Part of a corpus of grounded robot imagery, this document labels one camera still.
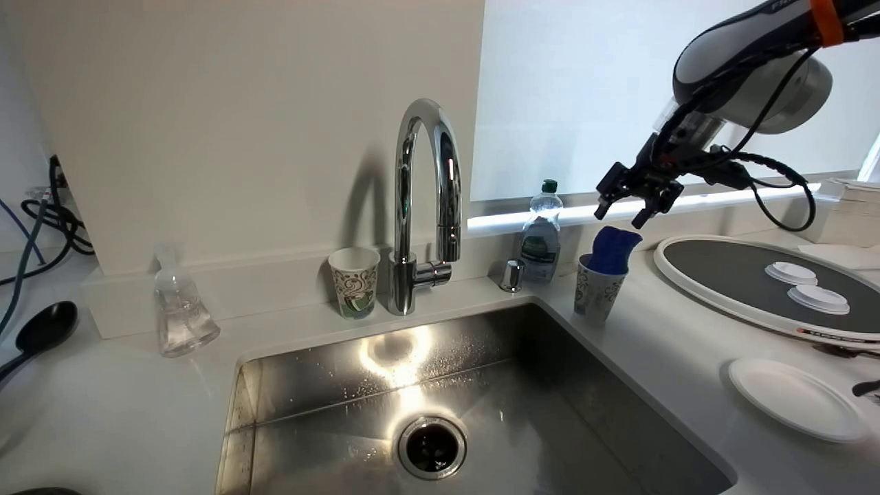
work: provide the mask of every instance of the chrome faucet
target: chrome faucet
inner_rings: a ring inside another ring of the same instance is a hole
[[[433,180],[438,180],[438,264],[414,266],[410,253],[410,223],[411,223],[411,200],[410,200],[410,178],[411,178],[411,142],[417,127],[428,132],[432,154],[433,154]],[[389,259],[389,310],[411,312],[411,292],[421,282],[438,285],[449,282],[451,264],[458,259],[461,248],[461,223],[458,223],[458,157],[454,134],[439,114],[439,106],[428,99],[414,99],[402,120],[395,138],[395,253]]]

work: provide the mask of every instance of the sink drain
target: sink drain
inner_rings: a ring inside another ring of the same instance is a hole
[[[399,458],[417,477],[449,477],[464,464],[464,433],[439,414],[414,417],[399,437]]]

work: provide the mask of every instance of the sink basin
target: sink basin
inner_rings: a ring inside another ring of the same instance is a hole
[[[732,470],[539,304],[238,362],[220,491],[724,491]]]

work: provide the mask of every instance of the white plate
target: white plate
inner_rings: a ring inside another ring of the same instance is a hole
[[[732,385],[761,413],[825,443],[858,443],[868,433],[858,409],[814,373],[779,360],[733,360]]]

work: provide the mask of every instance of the white countertop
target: white countertop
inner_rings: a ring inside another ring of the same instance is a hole
[[[484,278],[457,281],[417,294],[411,316],[377,308],[362,321],[337,318],[326,304],[307,301],[220,321],[222,336],[186,358],[161,358],[154,336],[98,338],[86,316],[68,344],[24,366],[0,391],[0,491],[28,486],[70,486],[92,495],[213,491],[234,371],[241,358],[528,300],[550,308],[585,347],[724,457],[737,473],[728,491],[876,491],[880,404],[873,399],[853,399],[871,439],[827,444],[755,413],[719,373],[733,358],[772,358],[850,391],[853,381],[880,376],[876,358],[827,358],[806,340],[728,318],[670,288],[648,253],[631,259],[631,271],[603,330],[585,326],[572,312],[572,285],[572,271],[561,271],[552,285],[520,294],[504,294]]]

